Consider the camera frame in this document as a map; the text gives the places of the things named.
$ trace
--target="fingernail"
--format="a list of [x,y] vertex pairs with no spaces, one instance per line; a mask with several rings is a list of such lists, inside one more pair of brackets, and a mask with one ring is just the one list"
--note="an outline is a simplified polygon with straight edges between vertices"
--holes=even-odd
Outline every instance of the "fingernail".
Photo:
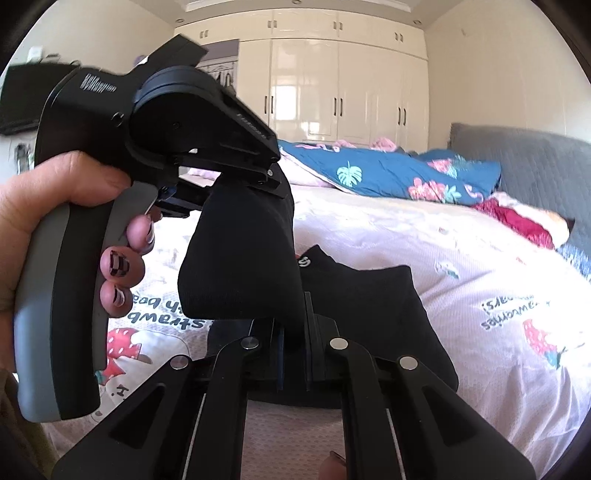
[[122,307],[125,303],[125,293],[122,290],[115,287],[115,296],[113,297],[113,305],[116,307]]
[[345,460],[343,457],[341,457],[334,450],[331,450],[329,454],[333,459],[335,459],[337,462],[339,462],[342,466],[347,466],[347,460]]
[[148,235],[146,235],[146,242],[148,245],[154,243],[154,222],[150,222],[150,231],[148,232]]
[[129,272],[129,260],[124,254],[111,250],[111,271],[112,277],[124,277]]

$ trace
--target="television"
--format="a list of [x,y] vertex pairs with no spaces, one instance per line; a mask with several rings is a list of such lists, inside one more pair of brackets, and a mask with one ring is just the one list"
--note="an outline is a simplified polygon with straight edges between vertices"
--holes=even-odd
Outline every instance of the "television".
[[49,94],[76,68],[49,62],[9,67],[0,95],[0,135],[36,130]]

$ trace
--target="wall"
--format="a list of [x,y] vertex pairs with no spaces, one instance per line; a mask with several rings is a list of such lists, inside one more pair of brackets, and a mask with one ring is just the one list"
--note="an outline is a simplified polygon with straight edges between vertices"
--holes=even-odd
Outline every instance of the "wall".
[[591,142],[591,85],[530,0],[464,0],[425,32],[429,146],[452,122],[555,132]]
[[[29,48],[61,60],[80,60],[115,73],[126,73],[134,60],[172,38],[174,27],[129,0],[58,0],[25,37],[10,63],[27,61]],[[0,183],[15,173],[12,156],[18,137],[0,136]]]

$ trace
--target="red cloth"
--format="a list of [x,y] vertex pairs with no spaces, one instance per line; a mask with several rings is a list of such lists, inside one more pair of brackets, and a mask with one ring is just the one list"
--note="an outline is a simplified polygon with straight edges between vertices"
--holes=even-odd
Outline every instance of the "red cloth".
[[538,245],[538,247],[554,250],[552,236],[548,233],[548,230],[543,228],[539,223],[522,217],[516,211],[500,206],[497,199],[485,200],[478,205],[473,205],[472,208],[499,220],[500,223],[508,226],[514,232],[527,238],[533,244]]

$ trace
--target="gray grip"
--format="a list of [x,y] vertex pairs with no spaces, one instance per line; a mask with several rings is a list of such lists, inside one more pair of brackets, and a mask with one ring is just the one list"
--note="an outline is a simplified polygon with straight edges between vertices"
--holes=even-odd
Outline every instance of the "gray grip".
[[100,254],[127,243],[127,224],[157,194],[136,182],[107,205],[61,205],[35,229],[14,316],[18,402],[27,420],[76,418],[98,407],[94,372],[106,364],[108,322],[99,299]]

